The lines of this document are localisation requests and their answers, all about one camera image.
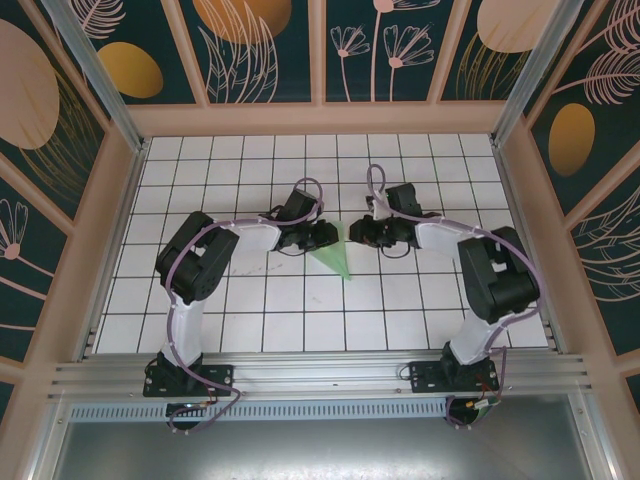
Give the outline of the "light green cloth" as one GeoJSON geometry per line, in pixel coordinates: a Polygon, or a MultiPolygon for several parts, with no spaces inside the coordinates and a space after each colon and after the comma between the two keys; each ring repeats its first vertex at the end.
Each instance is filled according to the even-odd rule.
{"type": "Polygon", "coordinates": [[[344,224],[341,221],[332,221],[331,225],[337,229],[338,241],[332,245],[312,251],[310,255],[343,279],[350,280],[351,274],[347,260],[344,224]]]}

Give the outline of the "grey metal sheet panel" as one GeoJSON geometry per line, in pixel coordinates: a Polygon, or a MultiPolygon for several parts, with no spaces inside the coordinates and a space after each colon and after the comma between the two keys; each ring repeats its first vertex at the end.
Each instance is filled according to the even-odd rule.
{"type": "Polygon", "coordinates": [[[73,423],[38,480],[611,480],[563,413],[444,421],[223,422],[184,437],[160,423],[73,423]]]}

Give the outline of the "thin aluminium side rail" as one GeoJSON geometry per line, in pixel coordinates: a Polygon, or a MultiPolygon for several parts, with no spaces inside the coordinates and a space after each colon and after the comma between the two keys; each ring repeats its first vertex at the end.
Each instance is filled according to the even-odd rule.
{"type": "Polygon", "coordinates": [[[92,329],[99,323],[102,316],[103,307],[116,269],[128,218],[134,204],[136,191],[144,170],[150,144],[150,137],[142,138],[141,147],[132,156],[129,171],[125,177],[124,186],[120,189],[118,203],[114,213],[109,217],[110,230],[105,237],[105,246],[101,250],[101,263],[97,270],[93,290],[89,297],[87,310],[79,330],[74,353],[71,356],[73,363],[83,361],[92,329]]]}
{"type": "MultiPolygon", "coordinates": [[[[536,271],[541,276],[544,276],[544,270],[540,265],[540,258],[538,252],[536,251],[535,244],[530,239],[531,229],[529,228],[519,194],[512,179],[508,161],[506,160],[505,155],[502,153],[502,148],[497,145],[497,141],[493,138],[492,135],[489,136],[489,140],[492,147],[492,153],[496,160],[501,182],[505,190],[509,209],[512,214],[512,219],[514,221],[515,228],[520,235],[525,253],[527,254],[529,260],[533,263],[536,271]]],[[[563,338],[560,325],[558,324],[554,306],[549,299],[549,289],[545,283],[545,279],[542,279],[541,281],[540,292],[541,297],[536,302],[536,305],[542,325],[550,331],[550,334],[548,335],[548,344],[554,351],[557,351],[560,354],[566,354],[568,352],[567,344],[565,339],[563,338]]]]}

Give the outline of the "long aluminium mounting rail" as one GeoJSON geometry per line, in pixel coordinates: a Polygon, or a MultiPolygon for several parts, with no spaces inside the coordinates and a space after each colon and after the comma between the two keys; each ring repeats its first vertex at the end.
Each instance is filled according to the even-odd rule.
{"type": "MultiPolygon", "coordinates": [[[[436,361],[434,350],[208,354],[210,364],[234,368],[234,386],[245,400],[361,399],[407,397],[405,376],[412,361],[436,361]]],[[[60,401],[143,399],[144,354],[96,354],[79,363],[61,363],[47,393],[60,401]]],[[[512,349],[497,367],[506,370],[506,395],[565,394],[593,386],[576,354],[512,349]]]]}

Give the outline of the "aluminium corner post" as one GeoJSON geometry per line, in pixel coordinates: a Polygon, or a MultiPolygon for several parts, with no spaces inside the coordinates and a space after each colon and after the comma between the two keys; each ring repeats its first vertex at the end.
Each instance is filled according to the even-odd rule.
{"type": "Polygon", "coordinates": [[[136,153],[143,151],[147,146],[145,138],[137,129],[95,48],[78,24],[71,6],[66,0],[42,0],[42,3],[129,147],[136,153]]]}
{"type": "Polygon", "coordinates": [[[502,148],[524,108],[574,25],[584,0],[560,0],[529,55],[491,133],[494,151],[502,148]]]}

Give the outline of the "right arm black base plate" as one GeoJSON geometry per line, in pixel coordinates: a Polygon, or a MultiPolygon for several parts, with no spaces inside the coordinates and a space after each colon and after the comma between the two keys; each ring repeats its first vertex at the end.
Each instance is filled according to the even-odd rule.
{"type": "Polygon", "coordinates": [[[413,393],[480,393],[484,387],[498,391],[495,363],[485,359],[473,365],[449,365],[444,361],[415,361],[408,364],[413,393]]]}

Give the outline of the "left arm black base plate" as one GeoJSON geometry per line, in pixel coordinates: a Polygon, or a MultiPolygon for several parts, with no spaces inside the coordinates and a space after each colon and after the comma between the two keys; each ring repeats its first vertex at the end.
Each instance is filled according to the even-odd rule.
{"type": "MultiPolygon", "coordinates": [[[[196,373],[209,382],[227,387],[233,385],[231,365],[201,365],[196,373]]],[[[208,397],[208,388],[176,365],[151,365],[145,370],[142,395],[148,398],[208,397]]]]}

